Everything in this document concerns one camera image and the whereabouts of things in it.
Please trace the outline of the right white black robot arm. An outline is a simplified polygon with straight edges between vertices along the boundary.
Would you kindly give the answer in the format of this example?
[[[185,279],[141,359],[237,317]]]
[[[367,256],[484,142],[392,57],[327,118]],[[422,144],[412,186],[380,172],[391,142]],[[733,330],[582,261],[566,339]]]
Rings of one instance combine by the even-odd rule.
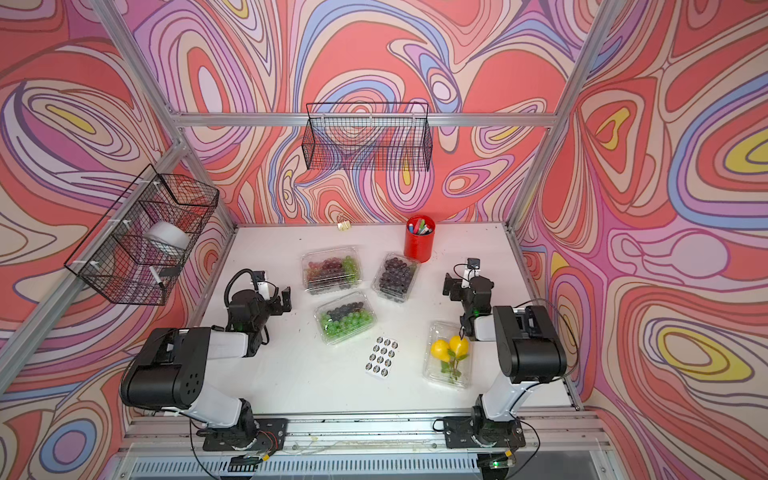
[[[522,420],[517,416],[536,386],[565,376],[568,362],[558,333],[547,312],[538,305],[493,306],[494,283],[483,276],[461,279],[446,275],[443,294],[463,308],[459,334],[447,342],[444,353],[433,357],[453,377],[469,358],[471,343],[491,342],[499,365],[491,387],[480,394],[467,416],[440,420],[449,449],[505,448],[513,452],[526,445]]]

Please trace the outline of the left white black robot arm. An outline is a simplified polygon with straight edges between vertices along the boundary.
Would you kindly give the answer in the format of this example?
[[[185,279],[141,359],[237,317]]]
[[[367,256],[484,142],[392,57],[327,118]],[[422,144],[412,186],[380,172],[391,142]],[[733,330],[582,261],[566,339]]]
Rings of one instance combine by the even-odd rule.
[[[267,346],[267,322],[292,310],[292,292],[246,268],[227,283],[224,306],[223,327],[153,330],[123,374],[119,395],[127,407],[187,418],[205,451],[266,458],[283,448],[287,421],[256,420],[248,400],[219,390],[206,371],[213,360],[253,358]]]

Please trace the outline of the white fruit sticker sheet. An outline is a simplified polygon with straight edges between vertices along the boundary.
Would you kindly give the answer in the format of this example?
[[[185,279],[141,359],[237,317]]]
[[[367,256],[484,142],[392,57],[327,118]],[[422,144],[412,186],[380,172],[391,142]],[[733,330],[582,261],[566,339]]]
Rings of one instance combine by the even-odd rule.
[[[379,336],[367,354],[363,371],[376,378],[389,378],[399,356],[400,343],[393,338]]]

